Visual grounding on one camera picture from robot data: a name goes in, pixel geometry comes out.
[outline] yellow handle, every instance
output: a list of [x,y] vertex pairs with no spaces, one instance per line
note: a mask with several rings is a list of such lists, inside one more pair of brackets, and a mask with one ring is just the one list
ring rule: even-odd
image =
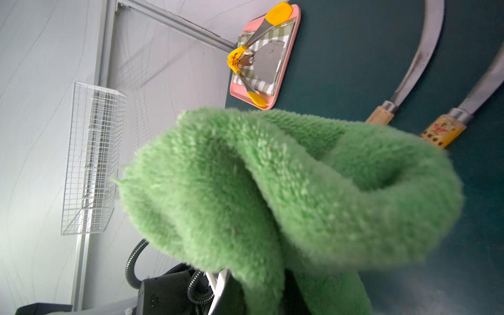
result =
[[394,114],[384,109],[383,107],[378,106],[371,114],[371,116],[366,119],[366,122],[386,126],[390,123],[392,118],[394,118]]
[[248,92],[247,95],[250,97],[252,102],[254,102],[255,105],[261,107],[261,108],[266,108],[266,100],[259,94],[254,93],[254,92]]
[[284,1],[280,2],[268,13],[266,13],[265,19],[271,25],[277,26],[284,22],[287,22],[291,14],[292,14],[292,7],[290,6],[290,4]]
[[420,136],[438,148],[444,149],[465,128],[466,126],[459,120],[448,115],[442,115],[429,128],[422,132]]
[[231,68],[231,70],[233,70],[234,74],[238,74],[238,62],[245,51],[246,49],[243,46],[240,46],[227,56],[227,65]]

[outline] metal plate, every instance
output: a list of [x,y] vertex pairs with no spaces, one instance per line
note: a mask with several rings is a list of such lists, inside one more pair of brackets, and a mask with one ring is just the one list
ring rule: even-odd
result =
[[259,79],[269,84],[275,82],[284,45],[284,42],[273,41],[259,48],[254,54],[254,72]]

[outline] table surface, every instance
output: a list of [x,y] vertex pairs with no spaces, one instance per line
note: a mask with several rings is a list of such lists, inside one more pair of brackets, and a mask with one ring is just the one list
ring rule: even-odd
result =
[[[292,3],[301,8],[301,25],[274,108],[365,120],[391,97],[410,65],[424,2]],[[391,126],[419,134],[457,107],[503,39],[502,0],[447,0],[434,56]],[[228,94],[226,108],[253,107]],[[501,86],[447,148],[466,202],[440,248],[424,264],[361,273],[376,314],[504,313],[503,118]]]

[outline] white wire rack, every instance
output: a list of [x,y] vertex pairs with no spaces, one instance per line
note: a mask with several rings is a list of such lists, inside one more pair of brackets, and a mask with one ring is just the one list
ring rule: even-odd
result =
[[126,96],[75,82],[61,234],[103,232],[114,211]]

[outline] gray wall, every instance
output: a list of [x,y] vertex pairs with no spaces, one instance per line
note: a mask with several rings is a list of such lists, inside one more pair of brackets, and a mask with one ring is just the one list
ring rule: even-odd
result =
[[74,81],[93,83],[101,0],[0,1],[0,305],[69,303],[60,236]]
[[[224,108],[229,68],[227,53],[209,47],[131,10],[117,17],[109,86],[128,96],[120,170],[134,152],[175,125],[183,110]],[[136,296],[124,267],[142,237],[120,202],[107,230],[90,237],[84,308]],[[136,264],[139,279],[165,273],[178,262],[148,246]]]
[[[232,42],[278,0],[150,0]],[[0,305],[70,303],[74,236],[60,236],[74,81],[93,83],[102,0],[0,0]],[[175,124],[182,110],[224,107],[226,53],[131,11],[118,17],[111,88],[128,96],[121,164]],[[91,236],[84,307],[134,296],[124,279],[142,238],[120,201],[108,229]],[[139,278],[177,262],[148,247]]]

